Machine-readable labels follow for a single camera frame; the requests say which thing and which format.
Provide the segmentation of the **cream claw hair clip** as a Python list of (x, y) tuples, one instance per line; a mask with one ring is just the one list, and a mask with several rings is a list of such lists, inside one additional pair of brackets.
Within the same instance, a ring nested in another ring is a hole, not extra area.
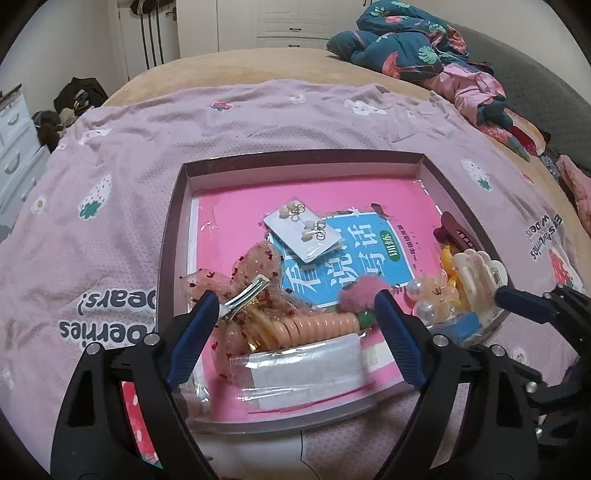
[(489, 328), (502, 309), (495, 302), (496, 291), (507, 286), (509, 277), (505, 266), (485, 251), (467, 249), (452, 257), (471, 310), (484, 329)]

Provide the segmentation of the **yellow hair accessory packet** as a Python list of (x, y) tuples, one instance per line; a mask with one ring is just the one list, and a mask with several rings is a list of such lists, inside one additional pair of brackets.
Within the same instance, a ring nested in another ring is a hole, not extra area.
[(452, 247), (446, 244), (441, 251), (441, 265), (448, 276), (449, 283), (456, 283), (459, 279), (457, 271), (453, 265)]

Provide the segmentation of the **white packet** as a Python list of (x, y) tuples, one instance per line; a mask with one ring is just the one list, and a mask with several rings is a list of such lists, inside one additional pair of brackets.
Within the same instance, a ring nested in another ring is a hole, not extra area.
[(361, 338), (331, 340), (230, 360), (238, 399), (253, 411), (286, 411), (361, 389), (368, 377)]

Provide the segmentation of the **maroon large hair clip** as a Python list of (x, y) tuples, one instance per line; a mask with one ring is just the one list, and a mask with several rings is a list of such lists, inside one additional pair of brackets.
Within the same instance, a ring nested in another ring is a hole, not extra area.
[(441, 226), (434, 230), (434, 236), (440, 243), (449, 244), (458, 252), (464, 252), (468, 249), (482, 250), (478, 240), (448, 211), (442, 214)]

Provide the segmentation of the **white wardrobe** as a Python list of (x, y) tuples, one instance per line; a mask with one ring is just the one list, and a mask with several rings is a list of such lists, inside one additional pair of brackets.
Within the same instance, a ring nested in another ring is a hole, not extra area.
[(367, 7), (351, 0), (184, 0), (176, 3), (181, 57), (256, 48), (325, 49)]

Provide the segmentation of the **maroon cardboard tray box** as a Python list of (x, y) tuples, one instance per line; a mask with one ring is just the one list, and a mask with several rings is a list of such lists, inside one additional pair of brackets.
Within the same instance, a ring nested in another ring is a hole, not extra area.
[[(475, 249), (496, 249), (459, 190), (420, 153), (308, 150), (233, 156), (185, 163), (173, 187), (164, 227), (156, 319), (159, 329), (190, 310), (187, 278), (211, 270), (230, 275), (250, 247), (276, 235), (263, 220), (301, 201), (341, 234), (338, 250), (304, 263), (280, 248), (279, 279), (295, 299), (334, 308), (339, 292), (360, 276), (382, 276), (397, 289), (435, 273), (442, 215), (459, 223)], [(294, 396), (290, 406), (249, 399), (215, 370), (205, 348), (178, 401), (190, 429), (202, 434), (254, 434), (320, 426), (360, 414), (408, 390), (378, 329), (356, 345), (366, 366), (358, 388), (329, 386), (321, 400)]]

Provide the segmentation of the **teal floral quilt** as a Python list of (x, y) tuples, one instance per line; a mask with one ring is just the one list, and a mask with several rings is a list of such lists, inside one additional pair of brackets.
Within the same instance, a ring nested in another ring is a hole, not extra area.
[(514, 121), (503, 85), (488, 65), (470, 60), (462, 34), (401, 1), (376, 1), (327, 43), (342, 61), (432, 90), (470, 124), (527, 160), (534, 141)]

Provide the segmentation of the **grey headboard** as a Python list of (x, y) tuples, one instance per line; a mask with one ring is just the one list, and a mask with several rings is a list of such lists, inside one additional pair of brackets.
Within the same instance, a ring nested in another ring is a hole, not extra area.
[(590, 104), (551, 70), (519, 50), (464, 26), (470, 60), (488, 63), (504, 86), (509, 108), (550, 135), (550, 150), (590, 173)]

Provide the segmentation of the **pink fuzzy hair clip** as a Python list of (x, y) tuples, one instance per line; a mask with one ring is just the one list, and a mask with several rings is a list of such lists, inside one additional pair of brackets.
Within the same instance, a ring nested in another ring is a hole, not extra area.
[(383, 277), (369, 274), (360, 276), (339, 292), (338, 310), (354, 314), (360, 329), (367, 330), (375, 323), (375, 299), (382, 290), (392, 292), (391, 285)]

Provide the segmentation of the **pink strawberry blanket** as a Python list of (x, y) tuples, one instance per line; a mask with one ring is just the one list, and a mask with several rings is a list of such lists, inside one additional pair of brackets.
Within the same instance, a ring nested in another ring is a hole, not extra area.
[(1, 246), (1, 409), (55, 479), (215, 479), (206, 434), (273, 432), (236, 469), (534, 478), (518, 371), (560, 381), (548, 320), (590, 248), (443, 98), (276, 80), (84, 114)]

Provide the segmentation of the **blue small packet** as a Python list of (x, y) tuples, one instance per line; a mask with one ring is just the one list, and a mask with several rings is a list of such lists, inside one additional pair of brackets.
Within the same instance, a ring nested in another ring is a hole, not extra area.
[(444, 335), (457, 345), (465, 345), (481, 331), (482, 325), (478, 316), (474, 312), (469, 312), (434, 325), (432, 334)]

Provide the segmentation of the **dark clothes pile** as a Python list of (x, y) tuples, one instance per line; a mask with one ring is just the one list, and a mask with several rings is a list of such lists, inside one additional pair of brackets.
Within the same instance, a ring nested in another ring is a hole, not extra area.
[(67, 129), (87, 110), (102, 106), (107, 98), (97, 79), (73, 77), (54, 99), (53, 110), (41, 110), (32, 116), (40, 145), (53, 152)]

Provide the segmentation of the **orange flower pearl hair clip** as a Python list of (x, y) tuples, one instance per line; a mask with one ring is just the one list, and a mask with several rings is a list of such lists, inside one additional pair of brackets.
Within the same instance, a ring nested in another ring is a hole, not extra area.
[(428, 327), (450, 320), (461, 309), (459, 290), (445, 270), (416, 277), (405, 290), (413, 315)]

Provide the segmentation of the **pink sequin bow clip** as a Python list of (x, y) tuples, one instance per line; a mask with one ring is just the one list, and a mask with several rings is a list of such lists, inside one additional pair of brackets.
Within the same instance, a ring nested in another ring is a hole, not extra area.
[(283, 255), (263, 241), (239, 257), (229, 276), (202, 268), (179, 279), (191, 306), (208, 291), (217, 296), (221, 313), (211, 334), (211, 357), (215, 372), (225, 380), (231, 378), (232, 359), (286, 347), (273, 329), (276, 321), (307, 311), (307, 305), (280, 286), (281, 274)]

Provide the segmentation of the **earring card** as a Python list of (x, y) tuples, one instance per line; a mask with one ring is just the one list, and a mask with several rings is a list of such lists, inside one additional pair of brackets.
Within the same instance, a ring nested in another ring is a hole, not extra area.
[(266, 215), (263, 223), (304, 264), (342, 248), (342, 235), (298, 199)]

